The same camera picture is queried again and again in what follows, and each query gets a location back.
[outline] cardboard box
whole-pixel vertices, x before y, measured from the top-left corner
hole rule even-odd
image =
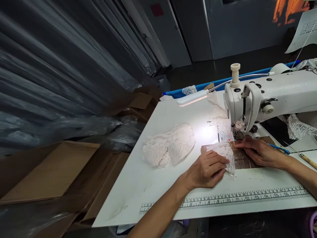
[[[112,157],[112,151],[98,149],[64,195],[52,202],[62,204],[63,212],[87,212],[105,181]]]
[[[69,214],[52,225],[42,229],[33,238],[62,238],[78,214]]]
[[[133,93],[145,93],[149,94],[156,101],[156,104],[160,102],[159,98],[163,96],[162,92],[155,85],[147,85],[140,88],[137,88]]]
[[[147,123],[150,119],[157,102],[149,94],[136,93],[134,100],[129,104],[129,106],[118,114],[123,115],[135,115],[138,121]]]
[[[0,204],[61,197],[99,148],[63,141],[23,151],[0,161]]]
[[[129,153],[116,153],[111,157],[111,160],[103,171],[102,177],[104,181],[100,189],[95,193],[95,196],[92,197],[87,212],[79,215],[78,219],[70,226],[68,231],[90,228],[92,226],[129,155]]]
[[[211,89],[211,88],[214,88],[214,87],[215,87],[214,83],[210,83],[204,88],[204,90]]]

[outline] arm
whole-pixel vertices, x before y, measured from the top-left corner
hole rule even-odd
[[[246,136],[236,148],[243,148],[258,165],[281,169],[293,175],[317,199],[317,172],[297,159],[273,149],[263,140]]]
[[[317,172],[295,158],[285,166],[285,171],[294,176],[317,199]]]
[[[127,237],[161,237],[191,190],[198,187],[213,188],[222,179],[226,167],[224,163],[229,163],[229,160],[212,150],[199,156],[141,218]]]

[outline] paper sheet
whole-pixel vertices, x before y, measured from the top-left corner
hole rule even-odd
[[[303,47],[303,45],[317,44],[317,8],[303,12],[298,23],[295,36],[285,54]]]

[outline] wooden handle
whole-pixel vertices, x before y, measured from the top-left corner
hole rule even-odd
[[[309,163],[312,167],[314,167],[315,169],[317,169],[317,164],[316,164],[314,161],[312,161],[311,159],[309,159],[306,155],[301,154],[300,156],[301,156],[301,158],[302,158],[303,160],[305,160],[307,163]]]

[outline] ruler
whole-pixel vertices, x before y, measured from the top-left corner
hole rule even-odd
[[[302,185],[266,188],[261,190],[185,198],[178,210],[184,211],[201,208],[282,201],[288,199],[301,199],[308,197],[312,197],[312,195]],[[142,203],[139,214],[145,214],[153,205],[154,202]]]

